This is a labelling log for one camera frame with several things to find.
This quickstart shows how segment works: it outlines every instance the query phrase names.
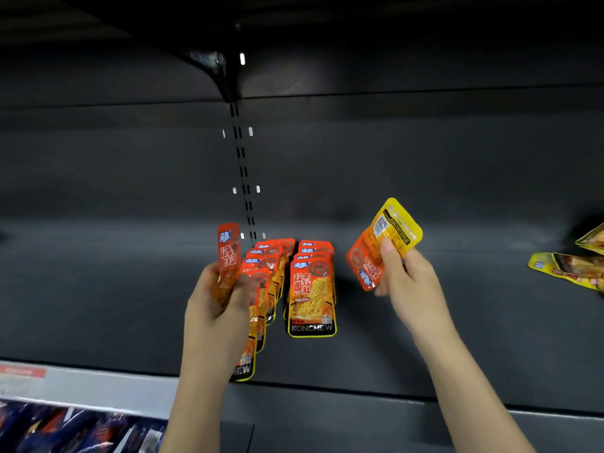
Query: forearm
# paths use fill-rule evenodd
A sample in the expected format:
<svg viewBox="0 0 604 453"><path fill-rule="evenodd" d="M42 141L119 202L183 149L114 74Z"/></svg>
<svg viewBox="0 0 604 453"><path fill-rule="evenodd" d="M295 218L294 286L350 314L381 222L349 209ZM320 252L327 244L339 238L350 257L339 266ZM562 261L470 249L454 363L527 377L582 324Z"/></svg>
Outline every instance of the forearm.
<svg viewBox="0 0 604 453"><path fill-rule="evenodd" d="M224 387L181 375L161 453L219 453Z"/></svg>
<svg viewBox="0 0 604 453"><path fill-rule="evenodd" d="M534 453L457 333L417 342L458 453Z"/></svg>

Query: human hand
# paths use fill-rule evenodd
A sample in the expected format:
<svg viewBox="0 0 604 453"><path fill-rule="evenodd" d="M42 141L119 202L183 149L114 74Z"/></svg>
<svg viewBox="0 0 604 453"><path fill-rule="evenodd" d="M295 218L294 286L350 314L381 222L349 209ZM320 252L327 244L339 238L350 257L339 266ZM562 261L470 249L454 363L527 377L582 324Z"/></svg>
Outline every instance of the human hand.
<svg viewBox="0 0 604 453"><path fill-rule="evenodd" d="M203 379L211 389L226 387L249 335L249 301L255 282L241 274L224 311L212 295L218 263L208 265L188 300L181 378Z"/></svg>
<svg viewBox="0 0 604 453"><path fill-rule="evenodd" d="M432 264L412 248L405 254L403 266L389 238L382 240L381 253L386 270L375 294L390 295L394 311L415 342L419 345L457 335Z"/></svg>

